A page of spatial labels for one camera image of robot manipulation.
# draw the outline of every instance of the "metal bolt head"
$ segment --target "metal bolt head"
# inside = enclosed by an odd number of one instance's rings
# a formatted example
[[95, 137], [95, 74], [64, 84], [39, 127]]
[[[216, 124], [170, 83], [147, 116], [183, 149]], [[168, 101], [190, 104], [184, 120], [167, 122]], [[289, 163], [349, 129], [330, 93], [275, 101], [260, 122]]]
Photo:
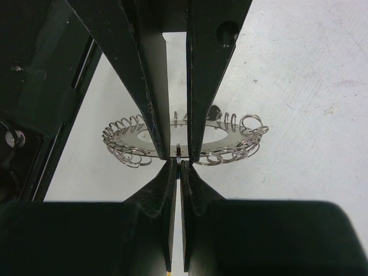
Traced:
[[[25, 137], [24, 134], [21, 131], [16, 131], [16, 134], [18, 136], [18, 148], [21, 148], [24, 146], [25, 144]], [[6, 143], [11, 146], [12, 148], [14, 148], [14, 137], [13, 135], [8, 131], [5, 134], [5, 141]]]

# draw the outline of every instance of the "screw hole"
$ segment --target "screw hole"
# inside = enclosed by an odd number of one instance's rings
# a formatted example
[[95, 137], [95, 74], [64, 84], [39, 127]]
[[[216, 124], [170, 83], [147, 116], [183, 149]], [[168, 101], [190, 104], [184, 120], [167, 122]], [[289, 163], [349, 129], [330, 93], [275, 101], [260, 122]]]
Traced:
[[239, 26], [233, 21], [225, 21], [218, 26], [216, 31], [217, 41], [224, 47], [234, 45], [239, 36]]

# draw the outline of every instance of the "metal spring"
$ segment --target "metal spring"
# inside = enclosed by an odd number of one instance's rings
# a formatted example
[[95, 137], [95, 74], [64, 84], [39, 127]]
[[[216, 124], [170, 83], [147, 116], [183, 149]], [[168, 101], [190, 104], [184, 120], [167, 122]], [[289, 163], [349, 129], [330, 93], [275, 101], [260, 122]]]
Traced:
[[[222, 112], [218, 112], [216, 116], [216, 121], [219, 127], [221, 127], [221, 117]], [[252, 118], [257, 120], [260, 123], [260, 126], [255, 129], [251, 129], [247, 127], [244, 123], [245, 119]], [[232, 130], [235, 131], [236, 124], [236, 114], [233, 113], [231, 115], [231, 120], [229, 122], [229, 113], [226, 112], [224, 116], [224, 125], [228, 130], [229, 125]], [[269, 131], [269, 127], [263, 125], [262, 120], [256, 114], [246, 114], [239, 121], [239, 132], [244, 137], [242, 141], [240, 141], [235, 147], [227, 147], [214, 152], [202, 152], [201, 158], [205, 158], [205, 161], [199, 161], [197, 164], [202, 166], [215, 166], [219, 164], [227, 164], [235, 161], [239, 161], [245, 158], [249, 158], [252, 155], [256, 154], [260, 148], [260, 140], [264, 134]], [[225, 155], [231, 155], [230, 158], [226, 159]]]
[[[231, 119], [229, 120], [230, 115], [228, 112], [226, 112], [223, 122], [221, 121], [222, 116], [223, 114], [221, 111], [218, 112], [216, 115], [215, 121], [217, 122], [219, 128], [222, 127], [222, 123], [224, 124], [226, 130], [231, 127], [233, 131], [236, 131], [236, 128], [238, 127], [239, 132], [244, 137], [244, 139], [240, 141], [235, 147], [227, 147], [214, 152], [202, 152], [201, 158], [205, 158], [205, 162], [199, 161], [197, 162], [197, 164], [203, 166], [215, 166], [249, 158], [259, 151], [260, 141], [263, 135], [269, 131], [269, 127], [264, 126], [262, 120], [256, 114], [244, 115], [239, 120], [238, 125], [236, 124], [235, 113], [231, 115]], [[257, 120], [260, 123], [260, 126], [255, 129], [247, 127], [244, 123], [244, 120], [248, 118]], [[140, 152], [144, 154], [147, 154], [147, 152], [135, 147], [117, 146], [111, 141], [111, 137], [117, 131], [124, 134], [126, 131], [128, 131], [129, 128], [131, 128], [132, 132], [135, 131], [137, 128], [138, 130], [140, 130], [140, 128], [144, 126], [143, 121], [144, 120], [142, 116], [138, 114], [136, 116], [130, 116], [129, 119], [122, 118], [119, 121], [111, 122], [109, 126], [106, 127], [103, 131], [103, 142], [106, 144], [109, 152], [111, 152], [121, 163], [128, 167], [138, 168], [140, 166], [147, 166], [152, 163], [152, 158], [147, 156], [135, 155], [137, 156], [138, 161], [133, 161], [134, 152]], [[182, 121], [187, 122], [187, 114], [184, 115]], [[175, 127], [178, 126], [178, 113], [176, 111], [174, 112], [174, 125]], [[225, 155], [231, 155], [231, 157], [226, 159], [224, 157]], [[148, 158], [149, 161], [143, 162], [143, 158]]]
[[[129, 119], [123, 117], [118, 121], [111, 122], [109, 126], [102, 131], [103, 142], [106, 144], [108, 151], [112, 153], [117, 160], [130, 168], [147, 166], [152, 163], [152, 158], [148, 156], [139, 156], [133, 154], [134, 152], [148, 154], [143, 149], [135, 147], [116, 146], [116, 144], [111, 141], [111, 137], [117, 131], [124, 134], [126, 131], [129, 130], [129, 128], [131, 128], [131, 131], [134, 132], [136, 129], [139, 131], [143, 126], [143, 117], [138, 114], [136, 116], [130, 116]], [[138, 161], [134, 161], [133, 156], [138, 158]]]

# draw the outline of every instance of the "white surface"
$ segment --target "white surface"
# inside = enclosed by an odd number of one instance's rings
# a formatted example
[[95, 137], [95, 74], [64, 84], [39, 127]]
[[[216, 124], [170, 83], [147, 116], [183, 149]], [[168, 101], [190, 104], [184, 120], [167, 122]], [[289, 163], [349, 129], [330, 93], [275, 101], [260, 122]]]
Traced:
[[[270, 131], [251, 159], [196, 169], [227, 198], [327, 200], [368, 250], [368, 1], [254, 0], [214, 101], [256, 113]], [[186, 110], [185, 34], [166, 34], [171, 112]], [[49, 201], [122, 201], [163, 162], [129, 169], [101, 131], [138, 108], [102, 57], [47, 194]], [[181, 275], [180, 216], [174, 274]]]

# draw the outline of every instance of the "metal washer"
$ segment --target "metal washer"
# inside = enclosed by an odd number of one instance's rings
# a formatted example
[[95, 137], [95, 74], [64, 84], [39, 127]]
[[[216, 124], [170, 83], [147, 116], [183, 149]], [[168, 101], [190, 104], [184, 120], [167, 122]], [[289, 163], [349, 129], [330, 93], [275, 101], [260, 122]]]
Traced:
[[[177, 120], [172, 121], [170, 125], [187, 125], [186, 121]], [[237, 147], [237, 145], [247, 137], [251, 138], [253, 133], [250, 129], [247, 129], [240, 125], [231, 124], [230, 122], [223, 121], [207, 121], [207, 127], [220, 128], [227, 132], [227, 136], [219, 141], [210, 142], [202, 145], [201, 157], [207, 156], [208, 153], [215, 152], [217, 154], [226, 154], [229, 148]], [[125, 129], [115, 131], [110, 136], [110, 142], [116, 147], [132, 147], [139, 148], [146, 152], [135, 152], [135, 155], [158, 158], [155, 146], [152, 143], [142, 141], [138, 138], [138, 134], [142, 131], [146, 131], [146, 124], [138, 124], [129, 126]], [[177, 157], [177, 147], [175, 145], [170, 146], [170, 157]], [[188, 146], [181, 145], [181, 158], [188, 158]]]

